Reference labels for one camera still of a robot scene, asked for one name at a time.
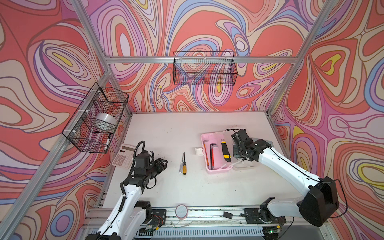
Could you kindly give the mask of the clear tool box lid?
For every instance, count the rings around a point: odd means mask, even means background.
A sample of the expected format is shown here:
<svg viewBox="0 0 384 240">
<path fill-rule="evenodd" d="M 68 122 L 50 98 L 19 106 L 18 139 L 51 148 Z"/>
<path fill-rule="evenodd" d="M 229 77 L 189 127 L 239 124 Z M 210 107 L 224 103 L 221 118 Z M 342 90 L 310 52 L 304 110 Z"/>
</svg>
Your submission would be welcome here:
<svg viewBox="0 0 384 240">
<path fill-rule="evenodd" d="M 232 131 L 231 138 L 233 140 L 233 157 L 237 159 L 233 163 L 233 170 L 249 170 L 255 168 L 255 164 L 252 164 L 251 161 L 242 154 L 242 146 L 247 146 L 251 144 L 254 140 L 248 136 L 245 129 L 226 129 L 225 132 Z"/>
</svg>

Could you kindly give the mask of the yellow black utility knife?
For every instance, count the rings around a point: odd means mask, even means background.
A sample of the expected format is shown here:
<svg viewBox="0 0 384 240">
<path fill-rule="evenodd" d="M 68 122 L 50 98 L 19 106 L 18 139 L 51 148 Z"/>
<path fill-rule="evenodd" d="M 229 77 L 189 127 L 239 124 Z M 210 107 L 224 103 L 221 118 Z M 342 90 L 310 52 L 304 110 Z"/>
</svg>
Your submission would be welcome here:
<svg viewBox="0 0 384 240">
<path fill-rule="evenodd" d="M 230 163 L 232 161 L 232 158 L 230 155 L 230 151 L 228 149 L 227 142 L 225 140 L 221 140 L 221 146 L 222 146 L 224 160 Z"/>
</svg>

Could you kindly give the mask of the pink plastic tool box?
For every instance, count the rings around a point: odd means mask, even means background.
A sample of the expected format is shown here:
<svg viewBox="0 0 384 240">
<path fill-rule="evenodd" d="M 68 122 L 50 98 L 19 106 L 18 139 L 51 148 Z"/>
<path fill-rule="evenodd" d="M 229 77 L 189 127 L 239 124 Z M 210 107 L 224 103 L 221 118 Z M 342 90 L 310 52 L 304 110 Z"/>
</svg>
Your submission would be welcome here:
<svg viewBox="0 0 384 240">
<path fill-rule="evenodd" d="M 209 142 L 206 143 L 209 163 L 210 163 L 210 144 L 217 144 L 217 147 L 215 147 L 215 150 L 214 150 L 215 169 L 211 171 L 210 166 L 207 167 L 206 165 L 206 171 L 208 174 L 226 173 L 232 170 L 233 163 L 235 163 L 235 160 L 232 153 L 233 148 L 230 147 L 231 138 L 228 138 L 228 136 L 229 135 L 226 135 L 224 132 L 205 133 L 201 135 L 202 147 L 203 147 L 203 140 L 209 140 Z M 224 160 L 221 140 L 225 140 L 227 142 L 228 149 L 230 151 L 230 155 L 232 158 L 232 161 L 230 163 Z"/>
</svg>

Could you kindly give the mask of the clear handle tester screwdriver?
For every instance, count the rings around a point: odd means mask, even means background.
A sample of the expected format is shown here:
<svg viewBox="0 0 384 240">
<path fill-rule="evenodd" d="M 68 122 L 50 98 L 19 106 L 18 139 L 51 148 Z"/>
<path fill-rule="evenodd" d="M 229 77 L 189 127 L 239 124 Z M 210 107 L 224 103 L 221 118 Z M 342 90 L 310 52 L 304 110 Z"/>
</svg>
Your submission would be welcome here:
<svg viewBox="0 0 384 240">
<path fill-rule="evenodd" d="M 183 173 L 183 166 L 184 166 L 184 163 L 181 162 L 181 164 L 180 164 L 180 169 L 179 169 L 179 174 L 182 174 L 182 173 Z"/>
</svg>

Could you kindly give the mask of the red hex key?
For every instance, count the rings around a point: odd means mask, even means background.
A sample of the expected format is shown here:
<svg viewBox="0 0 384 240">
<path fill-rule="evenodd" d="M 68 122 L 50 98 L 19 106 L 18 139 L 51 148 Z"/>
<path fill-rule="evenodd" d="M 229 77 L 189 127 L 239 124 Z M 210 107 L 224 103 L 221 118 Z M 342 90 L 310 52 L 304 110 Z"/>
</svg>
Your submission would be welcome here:
<svg viewBox="0 0 384 240">
<path fill-rule="evenodd" d="M 215 146 L 212 146 L 212 148 L 211 148 L 211 170 L 215 169 L 214 149 L 215 149 Z"/>
</svg>

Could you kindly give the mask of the orange handle screwdriver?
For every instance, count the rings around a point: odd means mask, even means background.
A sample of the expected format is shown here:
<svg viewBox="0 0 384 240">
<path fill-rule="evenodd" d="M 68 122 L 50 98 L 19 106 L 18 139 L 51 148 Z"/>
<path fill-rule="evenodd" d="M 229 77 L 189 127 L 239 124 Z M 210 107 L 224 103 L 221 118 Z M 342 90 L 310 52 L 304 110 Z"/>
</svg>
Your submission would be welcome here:
<svg viewBox="0 0 384 240">
<path fill-rule="evenodd" d="M 186 158 L 185 158 L 185 152 L 183 152 L 183 175 L 187 174 L 187 166 L 186 166 Z"/>
</svg>

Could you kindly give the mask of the orange hex key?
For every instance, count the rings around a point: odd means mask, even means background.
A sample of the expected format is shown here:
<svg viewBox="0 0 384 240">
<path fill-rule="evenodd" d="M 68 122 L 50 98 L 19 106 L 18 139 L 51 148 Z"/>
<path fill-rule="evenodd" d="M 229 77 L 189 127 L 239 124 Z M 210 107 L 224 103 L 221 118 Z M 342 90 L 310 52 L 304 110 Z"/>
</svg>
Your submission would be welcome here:
<svg viewBox="0 0 384 240">
<path fill-rule="evenodd" d="M 207 167 L 210 166 L 209 159 L 208 159 L 207 146 L 206 146 L 206 143 L 208 143 L 208 142 L 209 142 L 209 140 L 203 140 L 203 150 L 204 150 L 204 154 L 205 154 L 205 159 L 206 159 Z"/>
</svg>

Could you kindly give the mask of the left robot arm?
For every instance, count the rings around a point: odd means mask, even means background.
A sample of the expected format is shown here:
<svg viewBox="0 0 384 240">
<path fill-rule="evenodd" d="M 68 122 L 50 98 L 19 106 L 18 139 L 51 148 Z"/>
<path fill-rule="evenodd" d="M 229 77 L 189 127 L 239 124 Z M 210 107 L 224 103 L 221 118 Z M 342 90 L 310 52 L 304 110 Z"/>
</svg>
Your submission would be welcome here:
<svg viewBox="0 0 384 240">
<path fill-rule="evenodd" d="M 87 240 L 132 240 L 142 225 L 152 218 L 152 206 L 149 201 L 140 198 L 148 187 L 150 180 L 163 172 L 168 161 L 154 154 L 143 151 L 134 157 L 131 170 L 120 183 L 121 196 L 109 217 L 95 234 L 87 235 Z"/>
</svg>

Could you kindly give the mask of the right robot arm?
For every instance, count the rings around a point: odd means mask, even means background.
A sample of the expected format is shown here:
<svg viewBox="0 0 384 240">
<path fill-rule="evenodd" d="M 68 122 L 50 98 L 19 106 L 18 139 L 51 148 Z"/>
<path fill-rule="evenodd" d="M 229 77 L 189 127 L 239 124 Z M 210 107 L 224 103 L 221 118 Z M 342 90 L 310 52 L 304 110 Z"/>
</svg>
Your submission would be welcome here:
<svg viewBox="0 0 384 240">
<path fill-rule="evenodd" d="M 313 226 L 322 226 L 339 208 L 335 180 L 321 178 L 299 167 L 280 154 L 263 139 L 253 140 L 246 130 L 232 134 L 234 152 L 242 160 L 256 161 L 279 174 L 300 194 L 299 198 L 277 199 L 270 197 L 259 207 L 256 214 L 261 221 L 270 223 L 279 217 L 299 217 Z"/>
</svg>

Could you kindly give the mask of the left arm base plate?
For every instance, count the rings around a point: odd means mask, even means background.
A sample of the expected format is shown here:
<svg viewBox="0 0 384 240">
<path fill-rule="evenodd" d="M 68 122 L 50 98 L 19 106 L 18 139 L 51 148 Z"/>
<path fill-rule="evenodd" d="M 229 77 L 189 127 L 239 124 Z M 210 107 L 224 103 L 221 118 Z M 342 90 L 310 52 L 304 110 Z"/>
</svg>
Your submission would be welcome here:
<svg viewBox="0 0 384 240">
<path fill-rule="evenodd" d="M 152 218 L 146 221 L 142 226 L 151 226 L 152 228 L 161 227 L 166 224 L 166 209 L 154 209 L 152 210 Z"/>
</svg>

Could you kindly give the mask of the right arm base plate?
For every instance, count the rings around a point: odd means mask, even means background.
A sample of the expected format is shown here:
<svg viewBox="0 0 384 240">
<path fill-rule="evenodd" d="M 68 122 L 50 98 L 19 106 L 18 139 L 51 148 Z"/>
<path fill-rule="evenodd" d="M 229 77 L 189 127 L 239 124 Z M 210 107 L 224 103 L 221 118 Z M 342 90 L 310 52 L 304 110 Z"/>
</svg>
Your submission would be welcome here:
<svg viewBox="0 0 384 240">
<path fill-rule="evenodd" d="M 272 215 L 263 217 L 260 208 L 245 208 L 244 212 L 241 213 L 241 217 L 246 219 L 247 224 L 284 225 L 287 223 L 285 217 L 274 217 Z"/>
</svg>

